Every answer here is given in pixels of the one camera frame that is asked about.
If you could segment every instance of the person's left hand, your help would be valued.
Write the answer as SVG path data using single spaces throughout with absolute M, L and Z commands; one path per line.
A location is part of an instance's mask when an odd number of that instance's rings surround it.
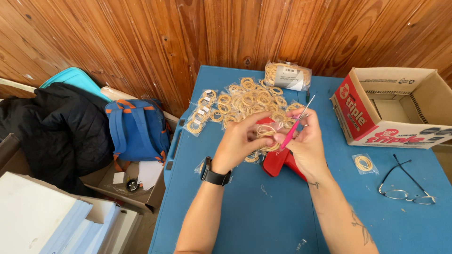
M 242 122 L 230 122 L 212 160 L 212 171 L 227 174 L 250 153 L 274 143 L 271 138 L 256 139 L 253 133 L 257 121 L 269 117 L 270 112 L 259 112 L 248 116 Z

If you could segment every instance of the pink scissors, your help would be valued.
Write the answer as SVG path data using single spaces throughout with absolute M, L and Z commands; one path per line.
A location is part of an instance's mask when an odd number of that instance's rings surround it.
M 300 117 L 298 118 L 298 120 L 293 124 L 292 128 L 290 129 L 289 133 L 287 134 L 286 138 L 284 139 L 284 142 L 281 144 L 280 150 L 283 150 L 284 148 L 286 148 L 286 145 L 289 143 L 289 141 L 292 139 L 293 133 L 295 132 L 295 130 L 297 129 L 298 124 L 300 123 L 300 120 L 303 118 L 303 116 L 305 116 L 305 111 L 308 109 L 309 104 L 312 102 L 312 100 L 314 99 L 315 95 L 311 98 L 311 100 L 309 101 L 309 103 L 306 105 L 305 109 L 303 110 L 303 112 L 301 113 Z

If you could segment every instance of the tattoo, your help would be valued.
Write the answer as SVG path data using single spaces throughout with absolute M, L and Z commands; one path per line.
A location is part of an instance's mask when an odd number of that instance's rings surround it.
M 309 184 L 315 185 L 317 188 L 319 188 L 319 185 L 320 185 L 320 183 L 318 183 L 318 182 L 315 182 L 315 183 L 309 183 Z
M 369 234 L 369 231 L 367 230 L 367 228 L 366 228 L 364 225 L 359 224 L 359 223 L 356 221 L 356 214 L 355 214 L 355 212 L 354 212 L 353 210 L 352 210 L 352 218 L 353 218 L 353 220 L 355 221 L 355 222 L 352 222 L 352 225 L 353 225 L 354 227 L 360 226 L 360 227 L 363 229 L 364 245 L 366 245 L 366 244 L 369 242 L 369 240 L 370 240 L 370 242 L 374 243 L 374 242 L 373 242 L 373 239 L 372 239 L 372 236 Z

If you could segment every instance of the wooden wall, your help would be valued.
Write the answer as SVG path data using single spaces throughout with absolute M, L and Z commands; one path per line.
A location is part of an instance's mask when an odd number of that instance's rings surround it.
M 0 0 L 0 77 L 38 87 L 76 66 L 176 116 L 200 65 L 424 67 L 451 84 L 451 13 L 449 0 Z

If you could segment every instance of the wristwatch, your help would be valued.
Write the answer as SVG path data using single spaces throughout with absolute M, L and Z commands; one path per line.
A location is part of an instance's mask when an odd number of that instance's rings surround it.
M 229 170 L 227 174 L 218 174 L 212 172 L 212 160 L 209 156 L 206 157 L 206 162 L 201 168 L 201 181 L 206 181 L 216 185 L 224 186 L 229 183 L 229 178 L 231 178 L 232 170 Z

